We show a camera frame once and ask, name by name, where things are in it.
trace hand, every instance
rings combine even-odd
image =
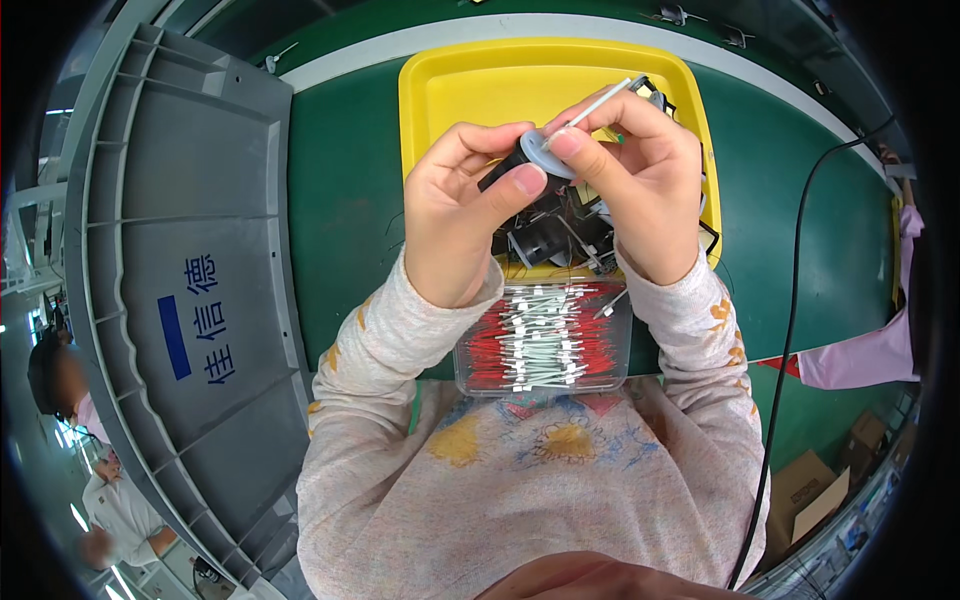
[[[120,463],[109,463],[107,461],[101,460],[97,463],[97,466],[93,468],[94,472],[97,475],[106,481],[107,483],[114,482],[120,477]]]
[[[467,305],[490,266],[493,232],[532,202],[546,174],[522,164],[482,194],[477,182],[533,123],[457,123],[427,150],[403,185],[406,258],[414,289],[441,308]]]
[[[627,259],[658,285],[689,273],[700,250],[700,140],[635,93],[615,94],[576,127],[563,127],[606,92],[568,108],[543,127],[550,151],[597,192]],[[590,133],[613,126],[623,144]]]

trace yellow flower print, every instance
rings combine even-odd
[[[727,354],[733,357],[732,359],[730,359],[730,362],[727,363],[728,367],[736,367],[737,365],[742,365],[744,359],[747,357],[747,355],[743,353],[743,348],[741,348],[740,346],[734,346],[733,348],[730,348],[730,350],[727,351]]]
[[[322,367],[323,365],[329,363],[330,370],[333,372],[337,372],[338,356],[340,356],[340,349],[337,347],[336,342],[334,342],[333,346],[331,346],[330,349],[326,351],[326,356],[324,357],[324,361],[320,364],[320,366]]]
[[[454,468],[463,468],[480,461],[477,443],[477,418],[467,415],[446,429],[430,436],[426,451],[436,459],[449,461]]]
[[[730,319],[730,301],[726,298],[721,299],[719,304],[714,304],[710,307],[710,315],[720,321],[721,323],[710,328],[710,331],[719,331],[727,326],[727,321]]]
[[[370,306],[370,303],[373,301],[373,294],[369,298],[363,301],[363,304],[360,304],[360,308],[357,309],[357,323],[360,324],[360,330],[366,331],[367,324],[364,323],[363,309]]]
[[[585,417],[574,417],[568,422],[547,425],[534,442],[534,456],[543,461],[560,459],[568,464],[582,465],[596,458],[596,446],[605,444],[603,429],[590,427]]]

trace wire bundle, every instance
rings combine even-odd
[[[571,389],[615,366],[612,281],[508,285],[465,336],[472,390]]]

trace green workbench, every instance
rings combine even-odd
[[[287,193],[294,284],[308,360],[387,276],[403,239],[396,78],[390,60],[294,97]],[[783,350],[797,206],[820,154],[838,143],[819,124],[749,84],[690,64],[707,110],[723,218],[722,263],[747,355]],[[793,350],[877,329],[891,316],[891,193],[853,152],[820,171],[802,235]],[[630,373],[656,372],[657,348],[635,322]],[[452,378],[452,361],[424,373]]]

